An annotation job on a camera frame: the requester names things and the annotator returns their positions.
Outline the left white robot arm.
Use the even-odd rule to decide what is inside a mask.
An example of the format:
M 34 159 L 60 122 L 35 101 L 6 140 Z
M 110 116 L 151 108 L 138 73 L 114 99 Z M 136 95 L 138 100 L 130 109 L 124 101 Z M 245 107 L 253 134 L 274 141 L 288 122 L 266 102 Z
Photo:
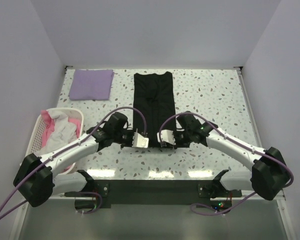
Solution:
M 13 185 L 32 207 L 45 203 L 52 195 L 77 192 L 89 196 L 95 189 L 94 179 L 84 170 L 71 174 L 63 171 L 73 163 L 93 155 L 116 143 L 132 147 L 136 138 L 135 129 L 124 126 L 128 118 L 116 112 L 102 127 L 90 128 L 74 142 L 50 153 L 27 155 L 15 176 Z

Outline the black t shirt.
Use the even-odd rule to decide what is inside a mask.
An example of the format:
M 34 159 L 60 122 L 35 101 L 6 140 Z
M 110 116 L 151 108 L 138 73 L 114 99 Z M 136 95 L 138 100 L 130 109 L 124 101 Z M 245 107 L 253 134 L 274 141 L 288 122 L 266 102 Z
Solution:
M 160 148 L 157 133 L 161 125 L 176 114 L 173 74 L 134 74 L 133 107 L 145 117 L 147 126 L 148 146 Z

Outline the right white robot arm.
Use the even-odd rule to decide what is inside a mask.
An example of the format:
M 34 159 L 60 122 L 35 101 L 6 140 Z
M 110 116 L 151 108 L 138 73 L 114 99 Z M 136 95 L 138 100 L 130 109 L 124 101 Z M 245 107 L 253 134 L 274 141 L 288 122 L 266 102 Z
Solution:
M 220 197 L 229 191 L 254 191 L 271 201 L 294 181 L 281 152 L 270 147 L 264 149 L 246 143 L 222 130 L 219 126 L 189 111 L 174 116 L 184 131 L 185 138 L 192 143 L 215 149 L 242 164 L 247 171 L 223 173 L 213 183 L 213 192 Z

